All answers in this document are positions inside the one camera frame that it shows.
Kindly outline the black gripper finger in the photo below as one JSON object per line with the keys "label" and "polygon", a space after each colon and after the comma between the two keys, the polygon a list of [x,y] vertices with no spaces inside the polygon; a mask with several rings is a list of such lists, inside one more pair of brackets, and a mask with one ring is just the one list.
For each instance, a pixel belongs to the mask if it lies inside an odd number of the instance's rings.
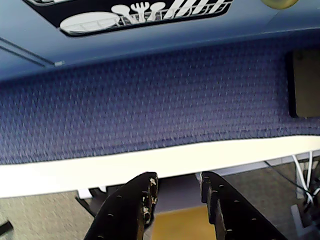
{"label": "black gripper finger", "polygon": [[84,239],[142,240],[154,220],[157,201],[157,173],[134,177],[106,198]]}
{"label": "black gripper finger", "polygon": [[201,173],[201,202],[217,240],[285,240],[236,188],[211,171]]}

